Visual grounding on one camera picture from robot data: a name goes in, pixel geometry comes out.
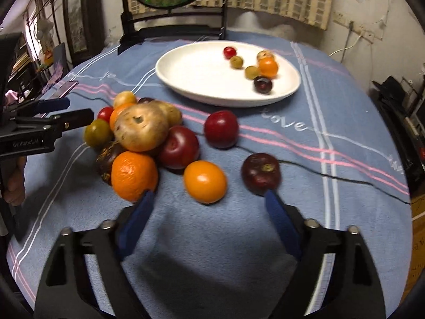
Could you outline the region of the person's left hand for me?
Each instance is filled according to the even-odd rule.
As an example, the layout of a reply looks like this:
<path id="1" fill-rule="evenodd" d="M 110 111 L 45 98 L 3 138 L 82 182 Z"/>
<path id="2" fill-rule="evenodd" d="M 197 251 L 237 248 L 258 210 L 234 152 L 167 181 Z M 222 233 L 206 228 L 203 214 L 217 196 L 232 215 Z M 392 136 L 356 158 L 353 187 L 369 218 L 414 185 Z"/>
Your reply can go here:
<path id="1" fill-rule="evenodd" d="M 26 190 L 24 186 L 24 170 L 27 163 L 27 157 L 19 157 L 15 170 L 9 178 L 6 190 L 4 192 L 4 200 L 8 204 L 16 207 L 24 202 Z"/>

